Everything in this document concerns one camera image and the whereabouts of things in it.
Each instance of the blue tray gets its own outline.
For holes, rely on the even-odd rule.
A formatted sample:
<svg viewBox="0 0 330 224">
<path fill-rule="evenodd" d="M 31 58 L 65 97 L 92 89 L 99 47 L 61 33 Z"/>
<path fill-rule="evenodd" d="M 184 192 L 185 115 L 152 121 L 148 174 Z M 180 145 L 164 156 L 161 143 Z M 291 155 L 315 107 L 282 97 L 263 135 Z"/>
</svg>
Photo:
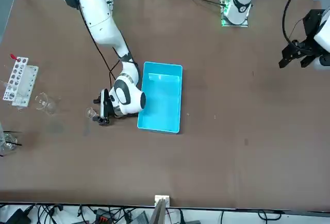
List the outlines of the blue tray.
<svg viewBox="0 0 330 224">
<path fill-rule="evenodd" d="M 144 63 L 142 91 L 146 103 L 139 113 L 139 129 L 179 132 L 182 71 L 181 65 Z"/>
</svg>

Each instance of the red cap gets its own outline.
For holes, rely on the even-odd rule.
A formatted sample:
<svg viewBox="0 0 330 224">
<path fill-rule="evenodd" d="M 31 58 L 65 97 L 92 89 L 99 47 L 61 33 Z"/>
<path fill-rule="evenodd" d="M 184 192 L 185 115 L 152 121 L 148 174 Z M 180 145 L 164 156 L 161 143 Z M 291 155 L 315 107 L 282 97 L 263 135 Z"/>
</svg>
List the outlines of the red cap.
<svg viewBox="0 0 330 224">
<path fill-rule="evenodd" d="M 20 60 L 19 60 L 19 59 L 17 59 L 17 57 L 16 57 L 16 56 L 14 56 L 13 54 L 10 54 L 10 57 L 11 57 L 12 59 L 14 59 L 14 60 L 20 61 Z"/>
</svg>

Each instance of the table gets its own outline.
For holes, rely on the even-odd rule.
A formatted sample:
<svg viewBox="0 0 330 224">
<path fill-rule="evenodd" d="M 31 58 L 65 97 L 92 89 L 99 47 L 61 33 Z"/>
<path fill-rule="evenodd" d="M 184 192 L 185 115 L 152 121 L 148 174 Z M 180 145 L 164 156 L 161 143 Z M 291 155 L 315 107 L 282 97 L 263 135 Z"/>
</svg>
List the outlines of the table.
<svg viewBox="0 0 330 224">
<path fill-rule="evenodd" d="M 23 144 L 1 158 L 0 200 L 153 205 L 170 195 L 172 206 L 329 210 L 330 74 L 298 61 L 278 68 L 286 1 L 253 0 L 249 28 L 237 28 L 221 27 L 219 7 L 199 0 L 115 0 L 141 69 L 183 66 L 180 134 L 167 135 L 139 130 L 136 118 L 109 127 L 85 118 L 109 79 L 78 11 L 15 0 L 2 62 L 29 57 L 39 67 L 34 94 L 59 103 L 50 117 L 0 102 L 4 128 L 21 131 Z M 287 32 L 319 6 L 293 0 Z M 293 37 L 304 38 L 301 23 Z"/>
</svg>

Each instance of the glass beaker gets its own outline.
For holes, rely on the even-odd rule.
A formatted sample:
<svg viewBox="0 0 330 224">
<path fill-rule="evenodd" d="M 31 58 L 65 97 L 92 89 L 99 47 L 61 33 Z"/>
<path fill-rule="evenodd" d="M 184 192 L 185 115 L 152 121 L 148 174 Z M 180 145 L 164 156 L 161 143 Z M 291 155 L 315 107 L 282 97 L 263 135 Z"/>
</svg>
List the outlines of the glass beaker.
<svg viewBox="0 0 330 224">
<path fill-rule="evenodd" d="M 35 98 L 36 101 L 36 109 L 42 110 L 49 115 L 52 115 L 56 112 L 56 104 L 55 101 L 50 98 L 46 93 L 42 92 L 38 94 Z"/>
<path fill-rule="evenodd" d="M 85 111 L 85 116 L 87 118 L 93 118 L 97 116 L 97 113 L 92 107 L 88 107 Z"/>
<path fill-rule="evenodd" d="M 3 157 L 14 150 L 18 145 L 17 138 L 10 132 L 4 132 L 0 138 L 0 156 Z"/>
</svg>

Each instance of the white test tube rack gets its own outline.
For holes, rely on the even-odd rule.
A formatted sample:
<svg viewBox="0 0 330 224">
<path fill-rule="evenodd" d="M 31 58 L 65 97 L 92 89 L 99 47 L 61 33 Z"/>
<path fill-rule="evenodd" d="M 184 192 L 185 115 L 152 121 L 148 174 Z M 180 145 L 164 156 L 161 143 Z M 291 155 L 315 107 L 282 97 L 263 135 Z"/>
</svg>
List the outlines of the white test tube rack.
<svg viewBox="0 0 330 224">
<path fill-rule="evenodd" d="M 27 107 L 39 68 L 28 66 L 28 58 L 17 57 L 12 68 L 3 100 L 12 102 L 12 106 Z"/>
</svg>

